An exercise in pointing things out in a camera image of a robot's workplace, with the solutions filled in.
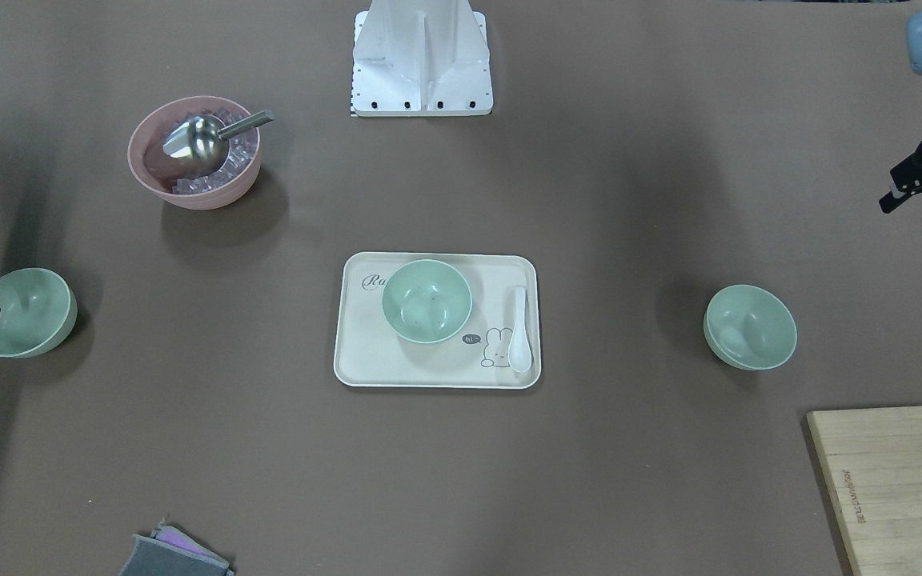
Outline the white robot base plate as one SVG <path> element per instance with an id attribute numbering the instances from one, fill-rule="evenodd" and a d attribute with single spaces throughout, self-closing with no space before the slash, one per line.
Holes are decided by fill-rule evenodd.
<path id="1" fill-rule="evenodd" d="M 490 114 L 487 20 L 468 1 L 373 1 L 354 19 L 351 114 Z"/>

